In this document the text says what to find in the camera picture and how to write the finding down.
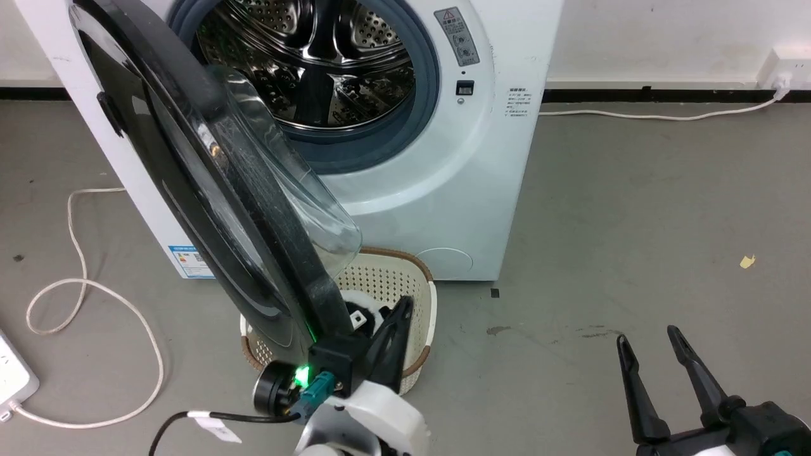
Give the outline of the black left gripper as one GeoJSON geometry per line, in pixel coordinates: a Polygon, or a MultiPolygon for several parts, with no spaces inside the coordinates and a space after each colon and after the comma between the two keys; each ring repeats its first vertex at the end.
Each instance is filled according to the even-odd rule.
{"type": "Polygon", "coordinates": [[[303,364],[270,362],[253,389],[256,412],[307,422],[328,398],[347,398],[366,379],[400,393],[413,309],[413,297],[400,297],[371,339],[328,336],[309,348],[303,364]]]}

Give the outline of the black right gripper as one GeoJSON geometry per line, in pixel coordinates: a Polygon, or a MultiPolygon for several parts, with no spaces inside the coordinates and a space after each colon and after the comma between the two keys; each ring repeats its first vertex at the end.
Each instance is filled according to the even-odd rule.
{"type": "Polygon", "coordinates": [[[774,402],[748,406],[724,392],[683,332],[670,324],[667,336],[701,408],[702,428],[671,436],[639,375],[639,361],[624,334],[616,339],[636,456],[699,456],[728,450],[731,456],[811,456],[811,427],[774,402]]]}

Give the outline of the black round washing machine door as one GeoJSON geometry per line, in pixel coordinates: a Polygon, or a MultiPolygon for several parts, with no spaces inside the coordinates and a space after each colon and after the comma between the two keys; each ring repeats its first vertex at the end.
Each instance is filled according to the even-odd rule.
{"type": "Polygon", "coordinates": [[[237,70],[203,66],[140,0],[65,0],[114,132],[126,138],[227,302],[291,364],[356,334],[336,277],[348,216],[237,70]]]}

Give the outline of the white front-load washing machine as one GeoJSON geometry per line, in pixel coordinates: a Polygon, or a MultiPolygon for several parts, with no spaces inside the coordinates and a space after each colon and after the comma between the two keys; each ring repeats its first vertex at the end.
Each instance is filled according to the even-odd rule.
{"type": "MultiPolygon", "coordinates": [[[[140,2],[168,26],[174,0],[140,2]]],[[[430,248],[455,248],[473,259],[467,281],[498,278],[564,2],[408,0],[428,29],[440,67],[438,102],[428,126],[403,153],[376,167],[347,174],[313,169],[359,226],[365,248],[415,257],[430,248]],[[480,63],[458,66],[433,14],[444,8],[463,14],[480,63]],[[457,96],[458,80],[474,80],[474,95],[457,96]]],[[[107,120],[98,100],[101,86],[77,41],[65,0],[12,3],[177,271],[168,246],[192,246],[190,237],[132,144],[107,120]]]]}

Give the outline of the grey rubber door gasket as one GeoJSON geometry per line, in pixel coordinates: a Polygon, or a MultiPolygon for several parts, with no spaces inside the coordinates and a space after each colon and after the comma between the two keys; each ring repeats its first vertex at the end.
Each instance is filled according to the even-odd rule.
{"type": "MultiPolygon", "coordinates": [[[[202,56],[195,34],[203,17],[222,1],[174,0],[166,16],[170,29],[190,47],[195,58],[205,65],[216,64],[208,63],[202,56]]],[[[296,150],[319,174],[359,172],[396,158],[426,129],[437,107],[440,86],[437,52],[428,29],[418,18],[413,6],[408,0],[357,2],[385,18],[399,35],[413,63],[414,92],[387,117],[348,132],[311,132],[276,121],[296,150]]]]}

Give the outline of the steel washing machine drum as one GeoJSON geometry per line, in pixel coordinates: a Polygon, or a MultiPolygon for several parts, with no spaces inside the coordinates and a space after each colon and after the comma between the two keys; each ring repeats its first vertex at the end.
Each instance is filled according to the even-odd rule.
{"type": "Polygon", "coordinates": [[[223,0],[195,38],[248,80],[276,121],[348,132],[402,106],[416,78],[393,26],[357,0],[223,0]]]}

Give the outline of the white toy with black parts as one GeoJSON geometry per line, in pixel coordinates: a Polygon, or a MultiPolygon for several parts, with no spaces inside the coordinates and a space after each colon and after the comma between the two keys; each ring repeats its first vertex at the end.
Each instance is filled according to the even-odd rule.
{"type": "Polygon", "coordinates": [[[341,295],[353,324],[354,332],[366,338],[372,338],[374,333],[382,326],[385,318],[392,312],[391,308],[363,291],[343,289],[341,295]]]}

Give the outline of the white laundry basket brown rim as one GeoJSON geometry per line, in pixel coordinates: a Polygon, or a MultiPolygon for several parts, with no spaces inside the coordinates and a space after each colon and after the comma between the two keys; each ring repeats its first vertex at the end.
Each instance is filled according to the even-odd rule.
{"type": "MultiPolygon", "coordinates": [[[[405,252],[363,248],[336,277],[329,274],[321,260],[316,260],[313,266],[296,268],[293,277],[307,293],[307,302],[302,308],[308,329],[314,330],[307,352],[322,336],[357,334],[341,295],[343,289],[368,293],[391,309],[400,297],[413,297],[414,311],[400,395],[406,395],[413,388],[428,360],[437,325],[437,288],[423,262],[405,252]]],[[[281,361],[278,359],[280,349],[272,348],[245,319],[241,320],[241,350],[247,361],[260,371],[272,361],[281,361]]],[[[307,352],[300,364],[307,360],[307,352]]]]}

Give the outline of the round white filter cover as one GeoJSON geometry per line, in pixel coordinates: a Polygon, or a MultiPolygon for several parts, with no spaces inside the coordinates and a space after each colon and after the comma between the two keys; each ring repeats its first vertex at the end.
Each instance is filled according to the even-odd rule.
{"type": "Polygon", "coordinates": [[[467,281],[474,265],[466,252],[446,246],[420,251],[416,257],[428,266],[437,281],[467,281]]]}

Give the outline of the blue white energy label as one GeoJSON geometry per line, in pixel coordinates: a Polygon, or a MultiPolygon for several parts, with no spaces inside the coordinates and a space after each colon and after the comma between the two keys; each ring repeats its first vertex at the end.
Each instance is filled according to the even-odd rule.
{"type": "Polygon", "coordinates": [[[194,246],[168,246],[170,257],[183,278],[214,279],[209,266],[194,246]]]}

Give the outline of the grey warning label sticker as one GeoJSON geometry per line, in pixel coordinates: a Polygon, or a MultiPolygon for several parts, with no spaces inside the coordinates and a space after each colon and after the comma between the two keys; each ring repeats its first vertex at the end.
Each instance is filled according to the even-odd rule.
{"type": "Polygon", "coordinates": [[[480,63],[474,38],[459,8],[438,9],[433,14],[448,38],[458,66],[480,63]]]}

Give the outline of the white power strip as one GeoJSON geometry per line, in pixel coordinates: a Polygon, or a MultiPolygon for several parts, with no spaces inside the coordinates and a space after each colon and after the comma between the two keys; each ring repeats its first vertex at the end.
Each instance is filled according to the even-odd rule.
{"type": "Polygon", "coordinates": [[[0,422],[8,422],[15,407],[34,395],[39,386],[37,375],[0,330],[0,422]]]}

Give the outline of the white wall socket plug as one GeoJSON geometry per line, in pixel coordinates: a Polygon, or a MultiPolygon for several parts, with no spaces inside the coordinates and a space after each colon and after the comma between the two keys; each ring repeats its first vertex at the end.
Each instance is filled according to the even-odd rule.
{"type": "Polygon", "coordinates": [[[771,49],[756,83],[762,90],[811,91],[811,44],[771,49]]]}

